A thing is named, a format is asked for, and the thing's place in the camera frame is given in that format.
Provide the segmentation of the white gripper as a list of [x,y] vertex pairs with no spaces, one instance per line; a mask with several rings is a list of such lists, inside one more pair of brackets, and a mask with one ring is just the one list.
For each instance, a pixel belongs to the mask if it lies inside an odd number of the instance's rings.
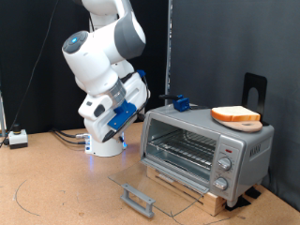
[[[138,72],[122,81],[115,72],[89,76],[83,82],[87,96],[83,101],[84,125],[99,143],[105,143],[131,124],[144,107],[150,92]],[[138,113],[144,121],[144,114]]]

